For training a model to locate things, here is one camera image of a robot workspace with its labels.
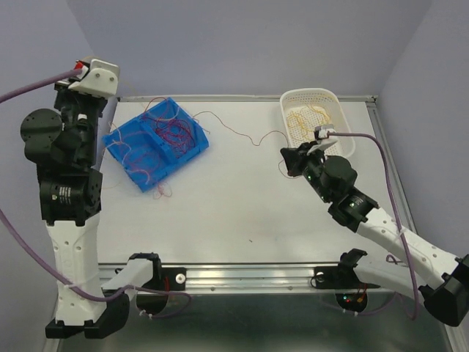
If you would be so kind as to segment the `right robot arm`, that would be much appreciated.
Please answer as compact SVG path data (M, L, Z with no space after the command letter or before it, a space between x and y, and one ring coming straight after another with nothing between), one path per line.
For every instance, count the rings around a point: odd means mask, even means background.
M280 153L291 176L303 176L330 205L338 224L404 260L422 282L411 285L423 297L426 310L448 326L457 327L468 313L468 258L433 246L403 227L376 201L355 187L358 177L341 156L326 156L312 144L283 148Z

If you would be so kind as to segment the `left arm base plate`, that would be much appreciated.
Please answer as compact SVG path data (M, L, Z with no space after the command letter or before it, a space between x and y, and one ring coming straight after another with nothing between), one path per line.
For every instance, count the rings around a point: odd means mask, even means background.
M153 271L153 278L144 287L160 291L184 291L187 279L185 267L162 267Z

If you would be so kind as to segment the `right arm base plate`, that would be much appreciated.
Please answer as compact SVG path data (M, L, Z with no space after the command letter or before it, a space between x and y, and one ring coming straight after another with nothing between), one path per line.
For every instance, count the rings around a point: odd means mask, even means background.
M309 284L318 290L380 288L379 285L362 282L351 268L342 268L339 265L315 267Z

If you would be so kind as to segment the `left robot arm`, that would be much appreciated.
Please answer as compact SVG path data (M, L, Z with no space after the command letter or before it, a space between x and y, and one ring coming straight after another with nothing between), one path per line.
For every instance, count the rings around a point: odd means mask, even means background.
M96 170L97 125L107 100L54 86L52 109L38 109L21 124L24 154L37 168L40 210L50 236L59 302L46 326L51 339L83 334L103 339L128 321L135 289L163 280L155 253L135 253L107 284L99 278L97 228L102 174Z

